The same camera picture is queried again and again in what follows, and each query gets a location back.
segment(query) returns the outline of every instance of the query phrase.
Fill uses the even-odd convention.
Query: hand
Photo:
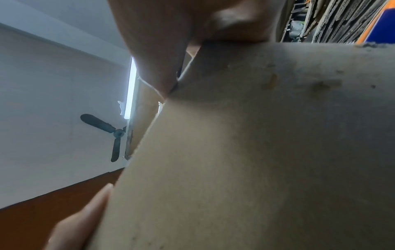
[[[107,184],[81,211],[60,221],[43,250],[81,250],[99,223],[112,189]]]

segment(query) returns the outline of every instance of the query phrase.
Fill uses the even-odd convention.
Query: cardboard
[[[394,63],[389,46],[205,45],[86,250],[395,249]]]

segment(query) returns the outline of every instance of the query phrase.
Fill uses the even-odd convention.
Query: black ceiling fan
[[[86,124],[104,130],[108,133],[112,133],[114,135],[115,141],[114,141],[114,147],[112,149],[111,162],[116,162],[119,158],[119,154],[121,150],[121,138],[126,133],[126,127],[124,127],[123,129],[116,129],[109,123],[106,123],[91,114],[81,115],[81,120]]]

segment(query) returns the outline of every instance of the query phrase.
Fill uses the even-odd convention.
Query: fan blade
[[[99,118],[91,115],[91,114],[83,114],[81,115],[81,120],[86,124],[94,126],[98,129],[104,130],[108,133],[113,133],[116,128],[111,126],[109,123],[105,123],[104,121],[100,120]]]
[[[116,138],[114,141],[114,147],[112,149],[111,162],[116,162],[118,160],[120,151],[121,151],[121,138]]]

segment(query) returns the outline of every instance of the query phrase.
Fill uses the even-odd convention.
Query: brown wall
[[[53,226],[80,210],[122,169],[0,210],[0,249],[41,250]]]

